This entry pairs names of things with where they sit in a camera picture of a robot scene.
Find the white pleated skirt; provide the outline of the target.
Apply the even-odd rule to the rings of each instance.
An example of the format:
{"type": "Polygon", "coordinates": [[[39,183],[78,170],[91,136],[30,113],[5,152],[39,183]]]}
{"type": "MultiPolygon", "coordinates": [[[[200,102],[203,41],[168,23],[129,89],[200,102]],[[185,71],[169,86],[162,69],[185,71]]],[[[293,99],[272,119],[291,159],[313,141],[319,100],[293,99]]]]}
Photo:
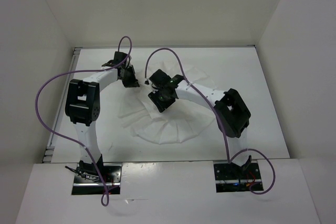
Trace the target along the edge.
{"type": "Polygon", "coordinates": [[[147,68],[137,67],[136,77],[140,87],[129,88],[121,99],[118,118],[134,137],[153,144],[183,143],[195,138],[214,122],[213,112],[193,102],[176,100],[160,113],[148,97],[152,91],[145,78],[161,69],[170,77],[181,74],[179,64],[173,61],[150,63],[147,68]]]}

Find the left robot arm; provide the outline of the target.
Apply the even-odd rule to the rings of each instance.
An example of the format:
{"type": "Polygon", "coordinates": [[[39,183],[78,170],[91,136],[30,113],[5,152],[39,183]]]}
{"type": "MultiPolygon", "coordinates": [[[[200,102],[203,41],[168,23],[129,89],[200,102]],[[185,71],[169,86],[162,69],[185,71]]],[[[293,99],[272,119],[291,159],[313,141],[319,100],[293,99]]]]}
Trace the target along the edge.
{"type": "Polygon", "coordinates": [[[82,80],[72,79],[69,83],[65,106],[66,116],[74,124],[80,146],[80,168],[93,182],[104,177],[102,154],[98,147],[96,120],[100,114],[100,92],[108,85],[121,80],[124,87],[139,87],[133,65],[101,71],[82,80]]]}

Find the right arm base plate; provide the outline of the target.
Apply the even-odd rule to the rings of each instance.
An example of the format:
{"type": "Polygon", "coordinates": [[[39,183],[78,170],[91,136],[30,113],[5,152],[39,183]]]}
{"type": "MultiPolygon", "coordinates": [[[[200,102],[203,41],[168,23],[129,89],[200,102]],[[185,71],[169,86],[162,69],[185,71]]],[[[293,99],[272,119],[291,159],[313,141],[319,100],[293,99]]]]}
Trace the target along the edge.
{"type": "Polygon", "coordinates": [[[217,193],[232,193],[252,190],[263,191],[259,165],[252,162],[242,171],[239,166],[227,163],[214,163],[214,177],[217,193]]]}

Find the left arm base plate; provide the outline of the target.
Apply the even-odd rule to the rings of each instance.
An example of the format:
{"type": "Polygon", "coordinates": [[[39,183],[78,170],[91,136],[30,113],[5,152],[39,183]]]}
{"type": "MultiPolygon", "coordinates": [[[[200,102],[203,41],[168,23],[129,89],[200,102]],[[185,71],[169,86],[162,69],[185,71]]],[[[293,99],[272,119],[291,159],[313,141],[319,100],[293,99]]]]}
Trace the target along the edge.
{"type": "MultiPolygon", "coordinates": [[[[72,195],[101,195],[104,192],[102,180],[98,175],[91,175],[79,171],[79,165],[74,172],[72,195]]],[[[110,195],[119,195],[121,190],[122,164],[105,163],[102,178],[110,195]]]]}

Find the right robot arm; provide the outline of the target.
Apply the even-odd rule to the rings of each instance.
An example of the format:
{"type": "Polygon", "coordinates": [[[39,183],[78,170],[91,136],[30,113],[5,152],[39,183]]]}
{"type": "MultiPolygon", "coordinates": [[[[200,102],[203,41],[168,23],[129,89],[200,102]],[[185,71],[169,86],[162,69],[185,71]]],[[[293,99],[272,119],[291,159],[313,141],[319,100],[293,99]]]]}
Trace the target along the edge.
{"type": "Polygon", "coordinates": [[[235,178],[243,178],[248,173],[250,157],[247,154],[247,128],[251,113],[240,94],[235,89],[216,90],[185,80],[175,83],[168,81],[148,94],[158,111],[162,113],[176,100],[186,100],[211,110],[219,130],[224,137],[227,161],[235,178]]]}

